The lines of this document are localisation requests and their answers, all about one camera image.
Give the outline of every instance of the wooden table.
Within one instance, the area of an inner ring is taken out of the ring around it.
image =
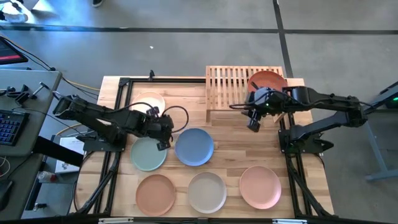
[[[104,77],[99,93],[99,105],[114,108],[119,78]],[[295,78],[288,79],[288,84],[303,85],[304,82],[303,79]],[[214,154],[205,165],[200,167],[189,167],[182,164],[174,154],[174,144],[179,135],[179,133],[176,133],[174,134],[175,141],[167,153],[164,164],[155,171],[143,172],[137,170],[130,162],[130,148],[136,138],[129,136],[118,172],[111,212],[113,217],[145,216],[136,205],[136,189],[143,178],[152,174],[167,176],[177,189],[177,198],[174,206],[164,215],[165,217],[294,217],[285,157],[280,153],[277,137],[279,124],[275,124],[271,117],[266,117],[262,120],[261,130],[258,133],[254,133],[246,127],[247,117],[241,115],[238,111],[214,111],[211,115],[211,121],[206,123],[206,86],[204,83],[135,83],[132,88],[131,100],[146,91],[161,94],[165,98],[166,108],[173,105],[185,107],[190,115],[188,128],[196,127],[206,130],[214,139]],[[121,102],[124,102],[126,91],[123,94]],[[185,113],[182,110],[170,110],[169,114],[176,128],[185,123]],[[295,122],[297,124],[311,123],[311,112],[295,113]],[[78,207],[83,205],[97,187],[103,157],[103,152],[96,152],[83,165],[77,184],[76,202]],[[308,188],[324,208],[333,213],[328,184],[321,161],[312,154],[304,154],[303,164]],[[250,207],[239,193],[239,178],[241,174],[248,167],[256,165],[271,168],[279,176],[282,184],[282,196],[279,202],[268,210],[257,210]],[[223,208],[216,213],[208,215],[196,212],[189,205],[187,198],[187,189],[191,178],[197,173],[204,171],[218,174],[223,178],[228,189],[228,196]],[[106,203],[107,194],[108,187],[104,191],[102,209]],[[300,207],[304,211],[301,190],[298,190],[297,194]]]

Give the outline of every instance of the white paper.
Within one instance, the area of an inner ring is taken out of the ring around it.
[[[77,140],[75,137],[69,138],[61,138],[60,146],[63,146],[67,149],[73,150],[80,154],[84,154],[83,146],[85,145],[84,142]],[[66,172],[77,172],[79,171],[79,167],[67,164],[63,161],[57,161],[57,165],[55,166],[55,173],[62,174]]]

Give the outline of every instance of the wooden dish rack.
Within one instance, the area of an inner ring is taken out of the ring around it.
[[[232,111],[230,105],[244,103],[248,80],[260,71],[272,71],[284,77],[282,67],[274,66],[206,66],[206,122],[212,111]]]

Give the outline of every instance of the keyboard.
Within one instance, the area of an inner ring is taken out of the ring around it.
[[[29,113],[0,110],[0,145],[15,146]]]

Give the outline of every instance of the gray floor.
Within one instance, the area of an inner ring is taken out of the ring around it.
[[[397,28],[396,1],[280,0],[279,3],[286,29]],[[41,0],[37,9],[41,11],[34,11],[29,20],[34,24],[277,27],[271,0],[108,0],[97,9],[90,6],[89,0]],[[159,75],[204,75],[206,65],[284,65],[277,34],[9,30],[2,33],[59,69],[66,78],[97,88],[104,75],[147,75],[150,69]],[[398,35],[287,35],[286,39],[294,77],[304,78],[308,86],[320,92],[354,95],[369,101],[397,81]],[[64,94],[78,93],[64,83],[59,90]],[[313,111],[315,120],[328,115],[327,111]],[[49,138],[63,128],[46,119],[41,135]],[[378,129],[380,135],[383,132],[386,130]],[[335,213],[345,218],[397,223],[398,179],[373,183],[364,179],[366,174],[377,172],[378,167],[363,128],[334,129],[324,139],[335,143],[325,153]],[[396,154],[386,155],[391,167],[397,165],[392,159]],[[27,212],[24,217],[66,213],[70,184],[46,185],[38,201],[47,202],[49,208]]]

